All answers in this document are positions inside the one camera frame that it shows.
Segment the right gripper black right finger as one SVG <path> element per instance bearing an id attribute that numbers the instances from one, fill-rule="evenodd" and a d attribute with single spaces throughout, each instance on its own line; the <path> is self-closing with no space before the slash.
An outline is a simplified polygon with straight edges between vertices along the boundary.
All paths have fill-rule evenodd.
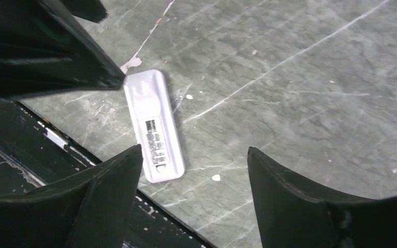
<path id="1" fill-rule="evenodd" d="M 247 164 L 263 247 L 397 247 L 397 196 L 329 188 L 255 147 Z"/>

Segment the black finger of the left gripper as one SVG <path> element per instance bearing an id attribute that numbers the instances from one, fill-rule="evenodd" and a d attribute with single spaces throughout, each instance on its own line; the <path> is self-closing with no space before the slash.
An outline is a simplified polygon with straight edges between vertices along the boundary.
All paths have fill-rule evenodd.
<path id="1" fill-rule="evenodd" d="M 78 22 L 107 15 L 101 1 L 0 1 L 0 99 L 120 89 L 125 74 Z"/>

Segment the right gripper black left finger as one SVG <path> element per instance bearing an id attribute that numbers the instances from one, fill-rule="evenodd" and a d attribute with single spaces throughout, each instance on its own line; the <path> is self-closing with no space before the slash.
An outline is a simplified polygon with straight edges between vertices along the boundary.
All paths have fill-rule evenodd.
<path id="1" fill-rule="evenodd" d="M 142 163 L 135 145 L 62 180 L 0 196 L 0 247 L 121 247 Z"/>

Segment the white battery cover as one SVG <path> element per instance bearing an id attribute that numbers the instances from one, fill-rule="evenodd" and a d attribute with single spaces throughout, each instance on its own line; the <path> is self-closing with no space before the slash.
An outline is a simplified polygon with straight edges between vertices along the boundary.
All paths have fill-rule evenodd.
<path id="1" fill-rule="evenodd" d="M 143 132 L 146 160 L 150 170 L 158 171 L 157 167 L 165 167 L 171 162 L 161 119 L 139 119 L 139 125 Z"/>

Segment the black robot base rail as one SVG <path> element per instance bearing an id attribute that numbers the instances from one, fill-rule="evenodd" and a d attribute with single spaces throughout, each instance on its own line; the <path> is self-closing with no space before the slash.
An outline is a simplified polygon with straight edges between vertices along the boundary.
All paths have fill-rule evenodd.
<path id="1" fill-rule="evenodd" d="M 99 163 L 24 104 L 0 103 L 0 195 L 25 193 Z M 213 243 L 136 190 L 123 247 L 213 247 Z"/>

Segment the white remote control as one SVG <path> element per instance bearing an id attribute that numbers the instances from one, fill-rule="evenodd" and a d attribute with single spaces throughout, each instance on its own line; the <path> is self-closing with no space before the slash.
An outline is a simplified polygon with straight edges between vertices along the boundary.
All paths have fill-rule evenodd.
<path id="1" fill-rule="evenodd" d="M 128 75 L 124 91 L 146 179 L 158 183 L 180 178 L 185 163 L 164 74 L 152 69 Z"/>

